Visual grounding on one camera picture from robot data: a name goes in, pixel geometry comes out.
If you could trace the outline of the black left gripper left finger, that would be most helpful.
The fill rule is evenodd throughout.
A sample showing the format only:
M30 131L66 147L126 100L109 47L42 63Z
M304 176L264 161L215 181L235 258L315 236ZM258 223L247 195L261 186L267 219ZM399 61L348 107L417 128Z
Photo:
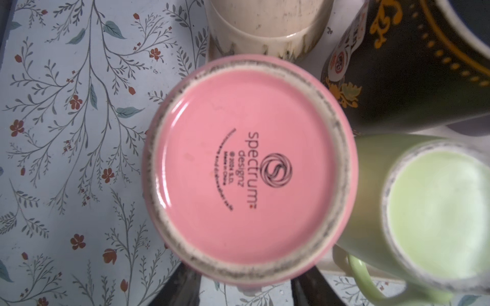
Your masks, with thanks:
M181 263L149 306L198 306L202 275Z

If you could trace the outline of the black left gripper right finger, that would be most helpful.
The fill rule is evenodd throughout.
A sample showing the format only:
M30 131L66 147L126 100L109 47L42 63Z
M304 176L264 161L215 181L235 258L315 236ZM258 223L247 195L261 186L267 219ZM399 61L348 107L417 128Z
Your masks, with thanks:
M291 280L293 305L335 305L336 294L315 266Z

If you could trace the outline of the light green mug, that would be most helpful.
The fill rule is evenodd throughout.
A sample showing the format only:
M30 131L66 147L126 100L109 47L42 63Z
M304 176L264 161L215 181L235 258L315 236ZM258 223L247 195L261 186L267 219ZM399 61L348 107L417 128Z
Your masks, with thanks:
M359 183L338 241L374 305L489 293L489 155L427 135L357 136Z

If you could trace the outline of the pink ceramic mug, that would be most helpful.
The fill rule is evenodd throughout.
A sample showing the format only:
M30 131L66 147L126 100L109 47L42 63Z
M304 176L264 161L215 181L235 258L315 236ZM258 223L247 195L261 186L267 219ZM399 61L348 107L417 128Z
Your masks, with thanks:
M240 287L315 266L351 215L358 158L333 95L284 60L211 61L157 110L142 155L148 212L192 269Z

